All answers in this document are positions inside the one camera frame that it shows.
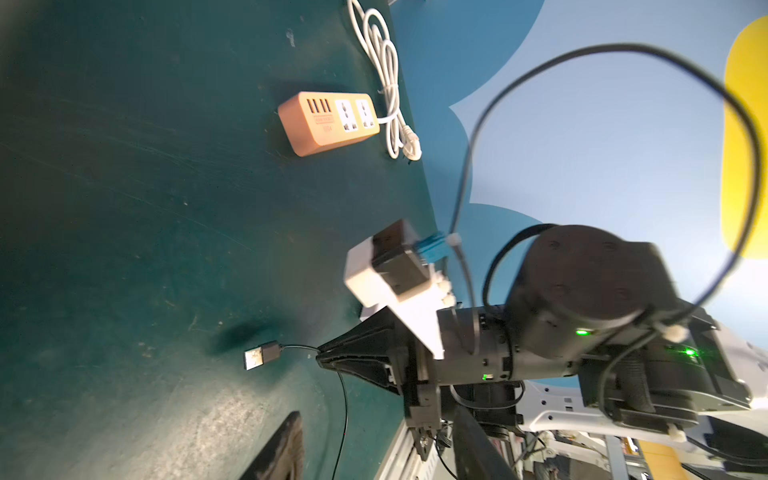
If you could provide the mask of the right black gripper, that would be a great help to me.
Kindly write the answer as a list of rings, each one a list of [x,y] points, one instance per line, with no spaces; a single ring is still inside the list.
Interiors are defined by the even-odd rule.
[[[405,419],[422,460],[436,449],[445,423],[468,411],[485,433],[509,434],[516,427],[515,344],[502,321],[484,312],[439,311],[437,358],[414,337],[397,366],[396,382],[386,361],[395,348],[394,313],[375,313],[318,348],[316,360],[327,370],[351,375],[405,401]]]

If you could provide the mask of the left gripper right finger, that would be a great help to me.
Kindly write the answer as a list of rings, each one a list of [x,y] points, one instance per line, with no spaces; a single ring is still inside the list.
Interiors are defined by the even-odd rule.
[[[480,425],[466,408],[459,406],[454,410],[452,438],[459,480],[518,479],[506,429]]]

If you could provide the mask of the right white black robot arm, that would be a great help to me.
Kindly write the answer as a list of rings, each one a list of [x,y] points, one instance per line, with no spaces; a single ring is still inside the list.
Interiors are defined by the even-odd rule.
[[[371,315],[322,345],[318,364],[401,396],[419,450],[453,427],[462,479],[512,479],[493,429],[520,427],[529,380],[577,377],[608,427],[684,438],[701,416],[746,411],[724,329],[681,300],[656,248],[581,225],[540,224],[505,301],[452,303],[433,264],[456,234],[413,241],[398,222],[353,248],[346,283]]]

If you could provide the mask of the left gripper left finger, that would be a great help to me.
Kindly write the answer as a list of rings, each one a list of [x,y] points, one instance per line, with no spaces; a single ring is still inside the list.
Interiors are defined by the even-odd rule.
[[[299,480],[303,477],[305,448],[299,411],[291,412],[246,468],[241,480]]]

